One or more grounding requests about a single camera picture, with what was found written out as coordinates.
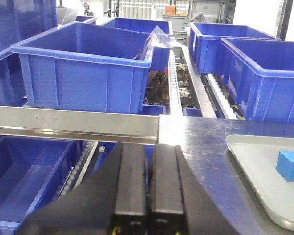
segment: blue foam cube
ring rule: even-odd
[[[287,181],[294,181],[294,151],[280,151],[276,170]]]

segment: blue plastic bin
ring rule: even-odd
[[[11,49],[0,52],[0,105],[17,106],[25,96],[25,87],[18,54]]]
[[[183,115],[189,117],[202,117],[201,110],[196,108],[183,108]]]
[[[223,84],[246,119],[294,123],[294,42],[222,39]]]
[[[153,47],[141,60],[133,58],[145,39],[145,34],[73,22],[12,45],[20,54],[28,104],[138,113]]]
[[[0,235],[57,198],[71,169],[72,141],[5,136],[0,139]]]
[[[172,23],[170,21],[152,21],[129,18],[114,18],[103,24],[106,27],[122,28],[135,32],[150,34],[156,26],[160,27],[165,33],[173,36]],[[169,48],[155,47],[150,70],[164,71],[168,67]]]
[[[101,143],[101,146],[105,147],[105,151],[99,153],[93,172],[95,172],[101,166],[101,164],[104,162],[106,157],[110,154],[110,152],[112,151],[115,145],[116,143],[114,142]],[[144,145],[144,148],[146,151],[146,161],[147,161],[147,164],[149,164],[154,145],[146,144]]]
[[[75,21],[84,22],[87,24],[96,24],[96,19],[97,18],[93,16],[77,16]]]
[[[159,114],[166,114],[166,107],[163,105],[143,104],[143,109],[138,114],[158,116]]]
[[[55,0],[0,0],[0,105],[17,106],[25,96],[13,43],[57,26]]]
[[[0,51],[56,26],[55,0],[0,0]]]
[[[189,50],[198,72],[220,73],[223,63],[220,38],[263,38],[281,40],[245,25],[221,23],[190,23]]]

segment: orange box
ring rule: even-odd
[[[166,15],[175,16],[176,15],[176,7],[175,6],[165,6]]]

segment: plastic bag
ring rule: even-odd
[[[171,48],[175,41],[172,35],[166,34],[159,26],[150,33],[145,41],[144,47],[133,58],[134,60],[144,60],[145,54],[149,46],[160,48]]]

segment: metal frame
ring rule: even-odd
[[[0,106],[0,134],[156,143],[158,116]]]
[[[278,38],[281,38],[282,40],[285,40],[286,38],[292,6],[293,6],[293,0],[284,0],[278,32],[276,35]]]
[[[201,109],[204,118],[217,118],[211,105],[207,92],[197,72],[196,65],[191,60],[190,52],[186,46],[182,46],[184,58],[191,76],[191,88],[195,105]]]

